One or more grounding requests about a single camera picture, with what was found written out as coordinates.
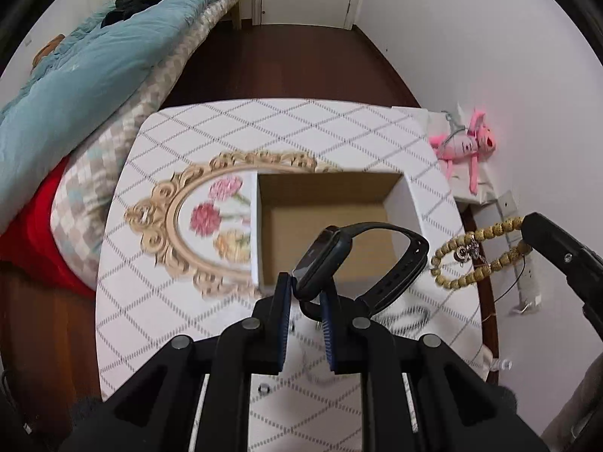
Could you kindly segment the white cardboard box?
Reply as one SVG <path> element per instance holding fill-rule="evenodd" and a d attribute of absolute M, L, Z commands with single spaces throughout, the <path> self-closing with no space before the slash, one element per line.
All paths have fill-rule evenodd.
<path fill-rule="evenodd" d="M 261 170 L 251 176 L 251 276 L 263 290 L 292 272 L 327 226 L 383 221 L 422 235 L 418 208 L 403 174 L 300 174 Z M 409 246 L 406 236 L 374 230 L 353 239 L 334 279 L 339 293 L 359 296 L 377 283 Z"/>

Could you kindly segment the black smart watch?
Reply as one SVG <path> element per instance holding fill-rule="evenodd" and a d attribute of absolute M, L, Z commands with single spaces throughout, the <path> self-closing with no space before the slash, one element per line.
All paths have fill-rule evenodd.
<path fill-rule="evenodd" d="M 321 306 L 315 302 L 319 295 L 335 287 L 334 275 L 353 249 L 353 239 L 372 230 L 400 233 L 407 237 L 409 246 L 404 255 L 376 284 L 356 299 L 361 314 L 372 316 L 384 311 L 406 292 L 425 266 L 429 243 L 421 235 L 382 221 L 354 223 L 349 226 L 327 226 L 314 240 L 303 258 L 292 271 L 296 279 L 293 296 L 301 312 L 312 321 L 321 321 Z"/>

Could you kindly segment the checked grey mattress sheet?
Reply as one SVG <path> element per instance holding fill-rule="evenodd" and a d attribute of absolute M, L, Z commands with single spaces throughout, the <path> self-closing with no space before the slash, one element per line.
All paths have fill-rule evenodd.
<path fill-rule="evenodd" d="M 217 0 L 201 10 L 133 95 L 69 157 L 50 207 L 56 286 L 84 295 L 95 291 L 108 210 L 141 125 L 165 102 L 211 29 L 238 6 L 239 0 Z"/>

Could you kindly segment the pink panther plush toy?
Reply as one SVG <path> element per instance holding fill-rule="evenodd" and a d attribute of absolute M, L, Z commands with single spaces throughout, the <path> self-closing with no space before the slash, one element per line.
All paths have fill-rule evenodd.
<path fill-rule="evenodd" d="M 493 131 L 485 120 L 485 112 L 474 109 L 469 125 L 459 125 L 449 112 L 445 118 L 452 125 L 448 135 L 430 136 L 428 142 L 439 161 L 445 163 L 445 177 L 449 180 L 453 166 L 459 162 L 468 163 L 469 192 L 478 193 L 478 164 L 482 157 L 491 155 L 497 144 Z"/>

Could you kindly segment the light blue duvet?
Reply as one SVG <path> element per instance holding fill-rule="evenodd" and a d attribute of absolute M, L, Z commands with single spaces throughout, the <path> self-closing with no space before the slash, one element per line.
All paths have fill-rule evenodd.
<path fill-rule="evenodd" d="M 98 12 L 35 68 L 1 111 L 1 224 L 108 119 L 218 0 L 161 0 L 104 26 Z"/>

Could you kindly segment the checked tablecloth with floral print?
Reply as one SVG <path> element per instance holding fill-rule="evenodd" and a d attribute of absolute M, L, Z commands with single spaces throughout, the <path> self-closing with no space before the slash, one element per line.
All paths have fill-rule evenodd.
<path fill-rule="evenodd" d="M 429 259 L 461 235 L 428 142 L 443 133 L 443 113 L 329 100 L 227 100 L 151 115 L 119 176 L 100 254 L 103 401 L 172 338 L 217 337 L 251 316 L 325 226 L 397 224 L 428 240 Z M 367 317 L 396 336 L 437 335 L 486 380 L 476 286 L 446 290 L 429 266 Z M 286 343 L 278 376 L 251 377 L 247 450 L 361 451 L 360 374 L 329 370 L 322 328 L 295 298 Z"/>

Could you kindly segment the red blanket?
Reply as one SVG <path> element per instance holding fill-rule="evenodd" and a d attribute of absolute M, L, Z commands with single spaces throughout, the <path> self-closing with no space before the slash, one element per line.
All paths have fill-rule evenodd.
<path fill-rule="evenodd" d="M 51 206 L 69 156 L 63 157 L 28 204 L 1 235 L 1 261 L 21 269 L 50 290 L 66 290 L 87 299 L 95 291 L 86 286 L 60 255 L 50 229 Z"/>

